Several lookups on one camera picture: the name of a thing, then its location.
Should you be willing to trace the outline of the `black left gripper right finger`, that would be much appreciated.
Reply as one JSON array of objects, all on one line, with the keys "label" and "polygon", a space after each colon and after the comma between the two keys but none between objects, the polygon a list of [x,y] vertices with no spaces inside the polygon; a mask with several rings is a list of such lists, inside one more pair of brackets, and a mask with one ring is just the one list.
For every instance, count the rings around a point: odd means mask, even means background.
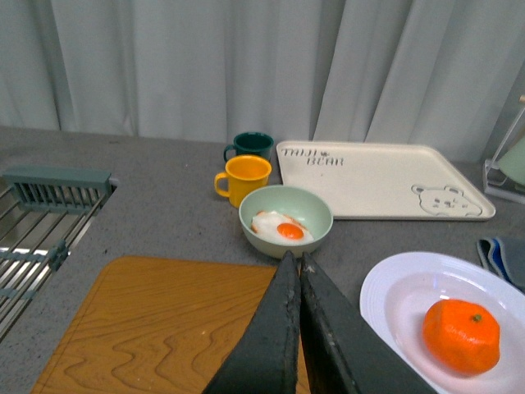
[{"label": "black left gripper right finger", "polygon": [[303,254],[300,331],[311,393],[434,393]]}]

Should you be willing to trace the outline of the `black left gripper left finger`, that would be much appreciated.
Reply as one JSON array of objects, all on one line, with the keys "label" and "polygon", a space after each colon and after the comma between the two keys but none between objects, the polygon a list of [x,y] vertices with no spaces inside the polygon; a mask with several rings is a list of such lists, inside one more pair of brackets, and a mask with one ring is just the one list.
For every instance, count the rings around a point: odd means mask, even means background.
[{"label": "black left gripper left finger", "polygon": [[298,264],[287,251],[243,336],[203,391],[294,393],[300,306]]}]

